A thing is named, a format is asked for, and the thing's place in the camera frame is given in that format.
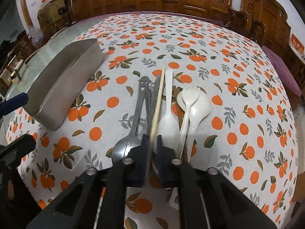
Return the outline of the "light bamboo chopstick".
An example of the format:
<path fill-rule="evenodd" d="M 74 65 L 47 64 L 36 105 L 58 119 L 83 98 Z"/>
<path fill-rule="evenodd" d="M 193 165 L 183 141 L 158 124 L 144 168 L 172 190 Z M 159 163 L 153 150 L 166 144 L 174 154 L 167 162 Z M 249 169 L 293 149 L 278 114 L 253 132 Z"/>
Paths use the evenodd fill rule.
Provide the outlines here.
<path fill-rule="evenodd" d="M 157 104 L 156 104 L 156 109 L 155 109 L 155 112 L 153 115 L 152 128 L 151 128 L 151 132 L 150 132 L 150 136 L 149 136 L 146 176 L 145 176 L 146 179 L 148 179 L 148 177 L 149 177 L 149 169 L 150 169 L 150 163 L 151 163 L 151 158 L 152 158 L 152 151 L 153 151 L 153 146 L 155 145 L 157 125 L 158 125 L 161 100 L 162 100 L 164 77 L 165 77 L 165 67 L 163 67 L 162 73 L 161 73 L 161 80 L 160 80 L 160 86 L 159 86 L 159 90 L 158 90 Z"/>

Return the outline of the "large white plastic spoon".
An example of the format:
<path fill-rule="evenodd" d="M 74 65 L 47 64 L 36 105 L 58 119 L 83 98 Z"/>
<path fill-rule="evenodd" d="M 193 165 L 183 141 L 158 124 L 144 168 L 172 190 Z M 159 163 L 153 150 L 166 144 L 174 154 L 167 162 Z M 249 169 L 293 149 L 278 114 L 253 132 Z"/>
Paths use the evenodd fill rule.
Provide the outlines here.
<path fill-rule="evenodd" d="M 206 118 L 211 113 L 211 102 L 208 96 L 202 92 L 199 88 L 190 89 L 191 96 L 188 96 L 187 99 L 196 97 L 197 100 L 190 107 L 190 115 L 188 119 L 188 127 L 187 127 L 187 137 L 186 143 L 184 147 L 185 159 L 190 162 L 191 152 L 193 143 L 195 140 L 195 136 L 197 133 L 197 128 L 200 122 Z"/>

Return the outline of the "white plastic fork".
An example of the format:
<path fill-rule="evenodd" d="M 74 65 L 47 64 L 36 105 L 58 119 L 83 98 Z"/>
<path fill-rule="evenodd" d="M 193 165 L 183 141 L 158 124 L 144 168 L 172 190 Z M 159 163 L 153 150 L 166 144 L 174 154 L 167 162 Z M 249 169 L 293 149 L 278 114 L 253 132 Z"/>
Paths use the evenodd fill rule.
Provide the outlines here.
<path fill-rule="evenodd" d="M 177 152 L 176 152 L 176 155 L 179 159 L 182 157 L 182 153 L 184 150 L 188 123 L 189 123 L 189 117 L 190 117 L 190 111 L 191 111 L 192 106 L 198 100 L 199 96 L 200 96 L 200 90 L 198 90 L 197 88 L 183 89 L 177 96 L 178 104 L 185 105 L 185 110 L 184 110 L 185 114 L 184 114 L 184 118 L 182 120 L 180 136 L 179 136 L 179 143 L 178 143 Z"/>

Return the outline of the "steel fork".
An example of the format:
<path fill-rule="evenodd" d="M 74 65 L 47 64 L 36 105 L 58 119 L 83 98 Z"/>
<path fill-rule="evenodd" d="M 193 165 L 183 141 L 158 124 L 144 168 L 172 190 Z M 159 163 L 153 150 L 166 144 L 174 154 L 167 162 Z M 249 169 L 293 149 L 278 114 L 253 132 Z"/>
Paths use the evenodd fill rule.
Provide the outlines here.
<path fill-rule="evenodd" d="M 155 79 L 152 88 L 148 88 L 145 96 L 146 114 L 147 114 L 147 130 L 146 134 L 149 135 L 152 127 L 153 115 L 156 109 L 158 90 L 160 86 L 161 75 L 158 75 Z"/>

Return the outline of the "white plastic teaspoon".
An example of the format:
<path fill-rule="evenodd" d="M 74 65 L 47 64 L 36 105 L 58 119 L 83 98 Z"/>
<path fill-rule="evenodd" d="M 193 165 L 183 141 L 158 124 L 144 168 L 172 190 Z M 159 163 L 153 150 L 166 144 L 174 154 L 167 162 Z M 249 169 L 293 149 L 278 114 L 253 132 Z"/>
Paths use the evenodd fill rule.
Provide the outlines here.
<path fill-rule="evenodd" d="M 157 133 L 155 139 L 155 145 L 153 146 L 153 152 L 157 154 L 157 137 L 162 136 L 163 145 L 173 150 L 177 149 L 179 141 L 179 124 L 173 117 L 171 106 L 172 106 L 172 87 L 173 87 L 173 72 L 172 70 L 165 70 L 165 89 L 166 89 L 166 111 L 158 121 Z"/>

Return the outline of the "steel utensil tray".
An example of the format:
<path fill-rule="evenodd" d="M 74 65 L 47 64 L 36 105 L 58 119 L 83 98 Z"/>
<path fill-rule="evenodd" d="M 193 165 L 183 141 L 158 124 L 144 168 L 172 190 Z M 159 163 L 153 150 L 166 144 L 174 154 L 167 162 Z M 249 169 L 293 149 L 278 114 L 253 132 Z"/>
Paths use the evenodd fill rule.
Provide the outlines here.
<path fill-rule="evenodd" d="M 67 45 L 37 76 L 26 92 L 28 103 L 23 108 L 47 129 L 57 130 L 103 60 L 97 39 Z"/>

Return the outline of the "cardboard boxes stack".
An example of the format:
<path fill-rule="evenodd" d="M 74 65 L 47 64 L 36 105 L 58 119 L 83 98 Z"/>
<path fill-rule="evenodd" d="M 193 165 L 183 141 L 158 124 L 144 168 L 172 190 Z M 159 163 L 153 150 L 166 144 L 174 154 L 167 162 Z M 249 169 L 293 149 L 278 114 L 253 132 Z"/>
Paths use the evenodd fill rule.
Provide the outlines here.
<path fill-rule="evenodd" d="M 71 0 L 42 0 L 37 19 L 46 39 L 71 26 L 70 13 Z"/>

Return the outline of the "purple seat cushion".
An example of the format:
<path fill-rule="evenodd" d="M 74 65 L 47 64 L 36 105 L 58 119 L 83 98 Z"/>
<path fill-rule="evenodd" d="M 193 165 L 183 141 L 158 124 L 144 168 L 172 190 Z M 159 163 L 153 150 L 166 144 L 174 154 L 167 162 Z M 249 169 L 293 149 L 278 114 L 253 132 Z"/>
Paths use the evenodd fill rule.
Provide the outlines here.
<path fill-rule="evenodd" d="M 262 49 L 269 58 L 282 83 L 296 96 L 301 97 L 301 89 L 282 58 L 266 46 L 262 46 Z"/>

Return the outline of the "red sign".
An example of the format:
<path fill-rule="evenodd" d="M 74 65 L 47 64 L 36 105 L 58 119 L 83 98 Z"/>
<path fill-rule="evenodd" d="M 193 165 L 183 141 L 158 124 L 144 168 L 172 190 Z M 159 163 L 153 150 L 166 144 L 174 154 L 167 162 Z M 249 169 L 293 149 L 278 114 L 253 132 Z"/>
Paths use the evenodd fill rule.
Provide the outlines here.
<path fill-rule="evenodd" d="M 292 34 L 290 36 L 290 46 L 299 54 L 303 55 L 304 53 L 304 45 L 301 43 L 301 41 Z"/>

